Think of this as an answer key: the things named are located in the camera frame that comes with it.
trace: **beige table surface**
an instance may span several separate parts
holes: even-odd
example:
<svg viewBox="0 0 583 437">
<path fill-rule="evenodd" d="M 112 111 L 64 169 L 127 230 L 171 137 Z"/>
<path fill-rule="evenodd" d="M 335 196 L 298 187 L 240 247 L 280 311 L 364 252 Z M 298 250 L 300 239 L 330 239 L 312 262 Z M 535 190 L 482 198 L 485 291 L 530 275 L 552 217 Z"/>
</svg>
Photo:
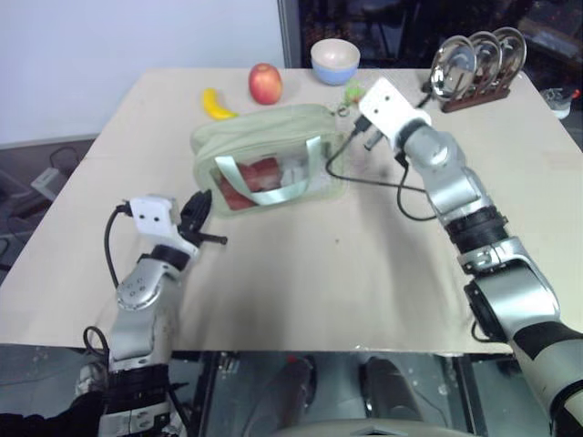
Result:
<svg viewBox="0 0 583 437">
<path fill-rule="evenodd" d="M 66 184 L 0 289 L 0 342 L 81 346 L 88 324 L 109 331 L 117 308 L 103 254 L 103 230 L 123 198 L 196 190 L 189 134 L 210 122 L 200 105 L 214 86 L 232 110 L 263 107 L 248 95 L 246 69 L 147 72 L 121 102 Z M 334 107 L 341 87 L 309 70 L 282 70 L 278 105 Z M 365 85 L 386 75 L 421 98 L 424 72 L 362 70 Z M 583 330 L 583 158 L 530 81 L 520 75 L 509 98 L 443 114 L 450 131 L 555 287 L 563 320 Z M 388 146 L 348 157 L 355 174 L 398 180 Z M 416 174 L 412 183 L 420 184 Z M 394 190 L 350 185 L 334 199 L 241 218 L 211 217 L 208 232 L 229 245 L 203 246 L 185 280 L 180 350 L 508 351 L 473 341 L 474 320 L 462 287 L 469 281 L 436 222 L 408 221 Z M 409 208 L 428 211 L 423 196 Z M 112 253 L 125 276 L 149 249 L 129 218 L 116 222 Z"/>
</svg>

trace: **bag handle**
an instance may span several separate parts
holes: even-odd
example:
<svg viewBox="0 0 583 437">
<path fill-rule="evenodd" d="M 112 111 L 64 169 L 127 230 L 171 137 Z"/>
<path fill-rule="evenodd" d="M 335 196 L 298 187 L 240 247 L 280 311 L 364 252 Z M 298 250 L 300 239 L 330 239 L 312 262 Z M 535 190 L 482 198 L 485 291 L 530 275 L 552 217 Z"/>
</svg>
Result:
<svg viewBox="0 0 583 437">
<path fill-rule="evenodd" d="M 306 192 L 310 186 L 310 179 L 320 166 L 321 156 L 321 137 L 314 137 L 306 140 L 306 149 L 308 151 L 308 177 L 286 187 L 272 189 L 271 191 L 262 191 L 253 193 L 245 179 L 240 173 L 239 167 L 232 156 L 215 157 L 215 163 L 223 176 L 229 181 L 235 190 L 242 196 L 254 201 L 258 205 L 275 205 L 276 203 L 286 202 L 293 198 L 298 198 Z"/>
</svg>

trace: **metal plate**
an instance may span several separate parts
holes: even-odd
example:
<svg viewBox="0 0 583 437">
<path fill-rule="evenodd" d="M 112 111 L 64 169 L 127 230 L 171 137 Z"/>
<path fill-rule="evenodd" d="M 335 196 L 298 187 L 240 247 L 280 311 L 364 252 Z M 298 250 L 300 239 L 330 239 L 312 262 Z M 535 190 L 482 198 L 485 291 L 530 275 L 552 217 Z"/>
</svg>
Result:
<svg viewBox="0 0 583 437">
<path fill-rule="evenodd" d="M 493 33 L 502 49 L 502 66 L 497 80 L 508 86 L 527 60 L 527 43 L 514 27 L 500 27 Z"/>
<path fill-rule="evenodd" d="M 476 53 L 476 92 L 485 90 L 498 76 L 502 66 L 500 43 L 490 32 L 476 32 L 469 37 Z"/>
<path fill-rule="evenodd" d="M 433 94 L 448 101 L 461 96 L 474 82 L 476 53 L 469 39 L 452 36 L 434 57 L 429 81 Z"/>
</svg>

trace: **red apple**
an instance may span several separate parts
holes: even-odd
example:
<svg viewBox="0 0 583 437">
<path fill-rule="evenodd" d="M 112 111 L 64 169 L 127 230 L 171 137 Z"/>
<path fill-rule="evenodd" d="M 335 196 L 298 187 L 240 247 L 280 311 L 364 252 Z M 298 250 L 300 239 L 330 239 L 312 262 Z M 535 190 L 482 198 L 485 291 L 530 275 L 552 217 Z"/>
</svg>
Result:
<svg viewBox="0 0 583 437">
<path fill-rule="evenodd" d="M 280 72 L 270 64 L 256 65 L 249 73 L 249 90 L 257 103 L 273 105 L 283 90 Z"/>
</svg>

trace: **yellow banana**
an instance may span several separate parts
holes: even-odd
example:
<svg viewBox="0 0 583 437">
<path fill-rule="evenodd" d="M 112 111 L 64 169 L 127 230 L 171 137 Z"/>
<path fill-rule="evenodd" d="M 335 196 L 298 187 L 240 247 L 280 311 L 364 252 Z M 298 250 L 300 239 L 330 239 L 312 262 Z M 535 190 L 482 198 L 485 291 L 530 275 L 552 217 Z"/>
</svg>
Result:
<svg viewBox="0 0 583 437">
<path fill-rule="evenodd" d="M 202 106 L 207 111 L 207 114 L 215 120 L 224 120 L 238 115 L 235 112 L 230 112 L 217 102 L 217 90 L 214 88 L 207 88 L 202 92 Z"/>
</svg>

